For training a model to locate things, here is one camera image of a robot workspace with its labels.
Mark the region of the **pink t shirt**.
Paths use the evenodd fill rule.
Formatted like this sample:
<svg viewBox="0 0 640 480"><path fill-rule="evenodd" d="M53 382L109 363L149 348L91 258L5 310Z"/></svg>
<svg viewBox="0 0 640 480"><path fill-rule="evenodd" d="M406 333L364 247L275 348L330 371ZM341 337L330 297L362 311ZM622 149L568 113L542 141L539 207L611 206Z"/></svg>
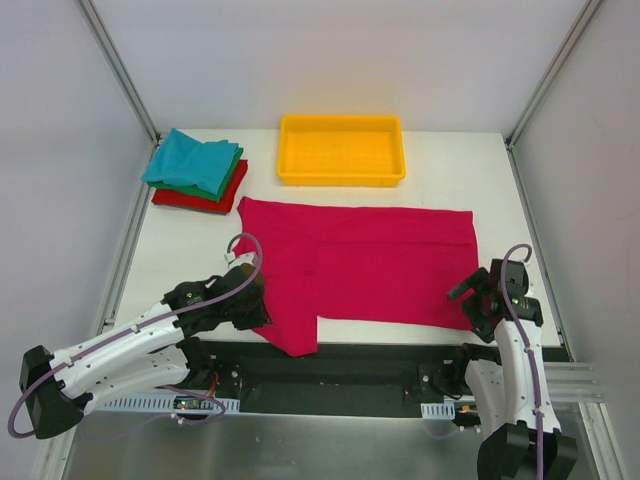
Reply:
<svg viewBox="0 0 640 480"><path fill-rule="evenodd" d="M287 354L317 351L319 318L470 330L447 294L479 266L472 212L250 197L237 211L263 250L271 323L255 332Z"/></svg>

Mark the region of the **yellow plastic tray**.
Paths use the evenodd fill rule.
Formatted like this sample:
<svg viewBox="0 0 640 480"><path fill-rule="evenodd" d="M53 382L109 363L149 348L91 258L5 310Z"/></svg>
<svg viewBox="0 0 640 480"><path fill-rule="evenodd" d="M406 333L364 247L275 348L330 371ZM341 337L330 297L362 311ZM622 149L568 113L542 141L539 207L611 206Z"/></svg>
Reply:
<svg viewBox="0 0 640 480"><path fill-rule="evenodd" d="M285 115L276 172L291 186L395 187L406 176L401 121L384 115Z"/></svg>

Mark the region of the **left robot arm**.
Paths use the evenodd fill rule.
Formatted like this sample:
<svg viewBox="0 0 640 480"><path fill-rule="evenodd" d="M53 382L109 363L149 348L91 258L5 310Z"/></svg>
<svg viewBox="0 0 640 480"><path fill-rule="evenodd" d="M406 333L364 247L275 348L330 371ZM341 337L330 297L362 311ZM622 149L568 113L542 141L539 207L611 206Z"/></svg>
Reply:
<svg viewBox="0 0 640 480"><path fill-rule="evenodd" d="M243 263L224 275L178 284L147 312L88 341L28 350L16 407L26 409L31 436L56 437L129 393L181 383L204 387L213 360L200 334L223 323L239 331L269 325L265 290L259 269Z"/></svg>

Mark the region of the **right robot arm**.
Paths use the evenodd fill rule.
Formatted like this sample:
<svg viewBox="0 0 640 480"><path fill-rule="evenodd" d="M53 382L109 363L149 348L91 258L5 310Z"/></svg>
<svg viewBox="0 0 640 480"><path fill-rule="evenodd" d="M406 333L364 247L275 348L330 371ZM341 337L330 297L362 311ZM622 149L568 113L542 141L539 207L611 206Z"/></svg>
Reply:
<svg viewBox="0 0 640 480"><path fill-rule="evenodd" d="M495 259L448 294L482 342L460 346L435 371L432 387L451 399L473 396L483 433L481 479L566 479L578 459L577 442L563 434L552 406L542 309L528 291L524 263Z"/></svg>

